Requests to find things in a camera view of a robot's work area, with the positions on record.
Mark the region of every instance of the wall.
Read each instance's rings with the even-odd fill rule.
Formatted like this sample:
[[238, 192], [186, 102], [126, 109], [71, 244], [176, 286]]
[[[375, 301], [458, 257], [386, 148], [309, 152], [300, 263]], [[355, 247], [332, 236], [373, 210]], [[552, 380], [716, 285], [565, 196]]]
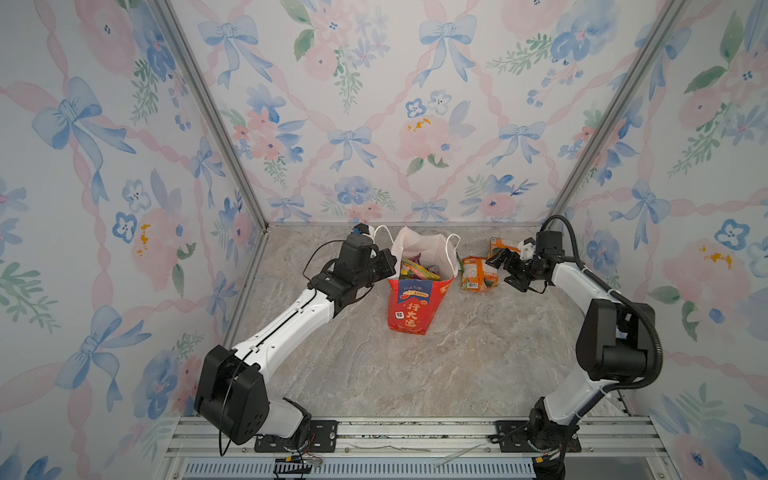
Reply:
[[171, 4], [269, 220], [478, 223], [546, 215], [663, 2]]
[[630, 398], [686, 480], [768, 478], [767, 15], [694, 0], [566, 212], [656, 310], [664, 370]]
[[257, 229], [146, 5], [0, 38], [0, 478], [153, 478]]

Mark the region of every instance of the wire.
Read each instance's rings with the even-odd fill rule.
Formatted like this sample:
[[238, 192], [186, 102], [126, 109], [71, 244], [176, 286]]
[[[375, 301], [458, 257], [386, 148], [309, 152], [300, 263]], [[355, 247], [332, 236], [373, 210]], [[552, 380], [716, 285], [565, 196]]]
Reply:
[[[232, 381], [230, 381], [230, 386], [227, 388], [227, 394], [224, 396], [224, 401], [221, 403], [221, 415], [219, 416], [219, 425], [222, 425], [222, 422], [224, 421], [224, 408], [227, 406], [227, 400], [230, 398], [230, 392], [232, 391], [232, 384], [235, 383], [235, 378], [242, 372], [243, 370], [237, 371], [241, 366], [246, 365], [245, 359], [248, 358], [248, 356], [253, 353], [253, 350], [248, 350], [248, 352], [245, 354], [243, 359], [240, 361], [240, 364], [235, 368], [235, 373], [232, 375]], [[230, 449], [230, 444], [232, 443], [232, 432], [235, 429], [235, 423], [232, 422], [232, 427], [230, 428], [230, 434], [227, 435], [229, 437], [229, 442], [227, 442], [227, 447], [222, 451], [221, 450], [221, 428], [219, 428], [219, 456], [225, 456], [227, 454], [227, 450]]]
[[334, 242], [343, 242], [343, 241], [344, 241], [344, 240], [331, 240], [330, 242], [325, 242], [323, 245], [320, 245], [319, 247], [317, 247], [317, 250], [315, 250], [315, 251], [314, 251], [314, 253], [312, 253], [312, 256], [310, 257], [310, 259], [309, 259], [309, 260], [307, 260], [307, 262], [306, 262], [306, 265], [304, 266], [304, 270], [302, 270], [302, 272], [301, 272], [301, 275], [302, 275], [304, 278], [306, 278], [306, 279], [307, 279], [307, 281], [310, 281], [310, 282], [311, 282], [311, 281], [312, 281], [312, 279], [310, 279], [310, 278], [309, 278], [309, 277], [306, 275], [306, 268], [307, 268], [307, 267], [310, 265], [310, 262], [312, 261], [312, 258], [314, 258], [314, 257], [315, 257], [315, 253], [317, 253], [317, 252], [318, 252], [318, 251], [319, 251], [321, 248], [323, 248], [325, 245], [328, 245], [329, 243], [334, 243]]

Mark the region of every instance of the mounting plate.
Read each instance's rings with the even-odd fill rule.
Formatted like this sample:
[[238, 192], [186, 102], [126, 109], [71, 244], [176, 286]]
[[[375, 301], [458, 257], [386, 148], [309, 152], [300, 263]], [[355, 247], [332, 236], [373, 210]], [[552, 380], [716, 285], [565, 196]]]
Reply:
[[[336, 450], [336, 430], [339, 423], [336, 420], [311, 420], [310, 436], [312, 444], [307, 447], [312, 453], [333, 453]], [[259, 453], [292, 452], [283, 444], [275, 442], [271, 435], [256, 437], [253, 450]]]
[[[527, 420], [497, 420], [495, 422], [496, 432], [499, 435], [506, 435], [507, 433], [525, 425], [526, 423], [528, 423]], [[574, 436], [576, 438], [571, 439], [571, 441], [568, 443], [568, 451], [580, 452], [581, 443], [578, 440], [578, 435], [574, 434]], [[501, 440], [498, 443], [498, 447], [501, 449], [502, 453], [536, 452], [536, 450], [532, 449], [528, 444], [528, 437], [526, 436], [525, 431], [510, 435], [506, 439]]]

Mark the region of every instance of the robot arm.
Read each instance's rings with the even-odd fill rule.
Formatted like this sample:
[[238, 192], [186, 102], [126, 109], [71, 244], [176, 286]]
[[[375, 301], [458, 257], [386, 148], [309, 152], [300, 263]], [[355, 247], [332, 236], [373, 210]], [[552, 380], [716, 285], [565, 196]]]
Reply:
[[373, 243], [368, 227], [357, 225], [343, 241], [339, 258], [328, 262], [275, 320], [232, 350], [216, 346], [206, 355], [195, 410], [236, 445], [259, 434], [301, 449], [312, 416], [290, 400], [269, 400], [266, 383], [304, 339], [362, 299], [357, 298], [361, 288], [394, 275], [395, 263], [389, 249]]

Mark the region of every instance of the gray marble surface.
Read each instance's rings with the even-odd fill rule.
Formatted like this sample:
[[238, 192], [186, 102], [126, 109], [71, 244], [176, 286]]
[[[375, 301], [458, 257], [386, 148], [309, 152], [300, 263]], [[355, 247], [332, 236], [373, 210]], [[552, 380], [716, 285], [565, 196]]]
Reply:
[[[393, 236], [398, 229], [392, 228]], [[461, 257], [488, 255], [493, 236], [535, 235], [520, 227], [413, 230], [457, 233]], [[348, 232], [349, 227], [270, 228], [236, 341], [257, 333], [293, 302], [306, 285], [301, 270], [312, 252]], [[379, 232], [377, 240], [388, 247], [384, 237]], [[307, 275], [338, 249], [332, 243], [318, 252]], [[389, 285], [376, 284], [289, 356], [267, 385], [270, 397], [286, 396], [315, 416], [527, 416], [576, 364], [583, 320], [578, 308], [555, 288], [538, 295], [502, 283], [487, 293], [470, 293], [459, 283], [451, 285], [425, 336], [389, 329]], [[615, 400], [604, 400], [592, 415], [623, 413]]]

